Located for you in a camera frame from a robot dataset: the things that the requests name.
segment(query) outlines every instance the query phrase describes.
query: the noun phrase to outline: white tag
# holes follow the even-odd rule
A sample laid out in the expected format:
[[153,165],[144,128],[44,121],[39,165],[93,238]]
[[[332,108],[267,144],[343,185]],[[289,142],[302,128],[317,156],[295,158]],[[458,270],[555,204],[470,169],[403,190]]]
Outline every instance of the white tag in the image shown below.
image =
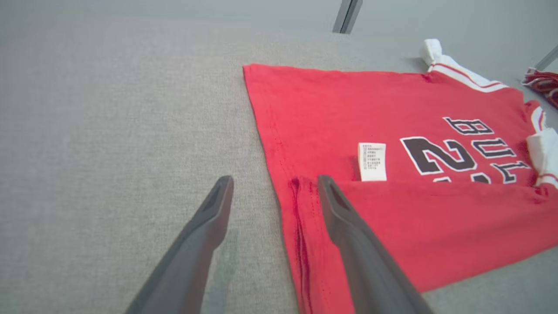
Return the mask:
[[362,181],[387,181],[386,145],[358,143],[358,167]]

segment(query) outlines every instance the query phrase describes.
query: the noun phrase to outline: bulls jersey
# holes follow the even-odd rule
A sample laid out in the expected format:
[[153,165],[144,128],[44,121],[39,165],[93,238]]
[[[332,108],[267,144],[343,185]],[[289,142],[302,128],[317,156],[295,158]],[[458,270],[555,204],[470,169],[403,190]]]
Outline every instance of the bulls jersey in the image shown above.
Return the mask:
[[[321,215],[320,174],[339,183],[421,291],[558,243],[549,229],[558,223],[549,158],[557,136],[542,109],[436,43],[427,41],[426,74],[244,67],[301,312],[352,313]],[[386,181],[360,181],[360,142],[385,144]],[[524,245],[509,243],[522,236]]]

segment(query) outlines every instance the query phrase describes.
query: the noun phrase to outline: folded cloth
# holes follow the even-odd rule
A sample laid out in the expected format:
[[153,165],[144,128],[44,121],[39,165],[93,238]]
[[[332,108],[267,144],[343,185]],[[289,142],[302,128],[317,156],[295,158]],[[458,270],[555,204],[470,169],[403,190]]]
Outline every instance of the folded cloth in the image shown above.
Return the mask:
[[529,68],[521,84],[530,87],[534,91],[542,93],[550,104],[558,108],[558,74],[552,72],[541,72]]

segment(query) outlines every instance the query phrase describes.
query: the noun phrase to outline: gray table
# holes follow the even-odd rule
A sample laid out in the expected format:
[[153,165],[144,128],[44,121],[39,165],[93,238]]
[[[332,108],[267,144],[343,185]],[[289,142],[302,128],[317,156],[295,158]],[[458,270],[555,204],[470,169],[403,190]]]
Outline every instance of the gray table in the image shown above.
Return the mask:
[[[3,33],[0,312],[123,312],[223,174],[234,176],[235,195],[203,311],[296,312],[241,66],[423,72],[418,44],[158,20]],[[443,44],[480,74],[520,87],[521,74],[489,75],[501,70]],[[557,265],[549,250],[426,298],[439,313],[556,312]]]

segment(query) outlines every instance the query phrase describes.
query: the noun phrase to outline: white sleeve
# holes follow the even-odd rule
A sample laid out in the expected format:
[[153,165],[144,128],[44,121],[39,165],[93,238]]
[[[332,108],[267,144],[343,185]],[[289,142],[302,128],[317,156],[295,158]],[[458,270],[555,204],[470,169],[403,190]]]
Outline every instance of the white sleeve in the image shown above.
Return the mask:
[[441,72],[480,92],[494,92],[508,86],[496,80],[489,80],[459,65],[452,57],[442,53],[438,39],[427,39],[420,49],[420,56],[429,65],[428,72]]
[[558,134],[552,128],[544,129],[527,138],[529,155],[537,170],[537,185],[552,184],[558,189]]

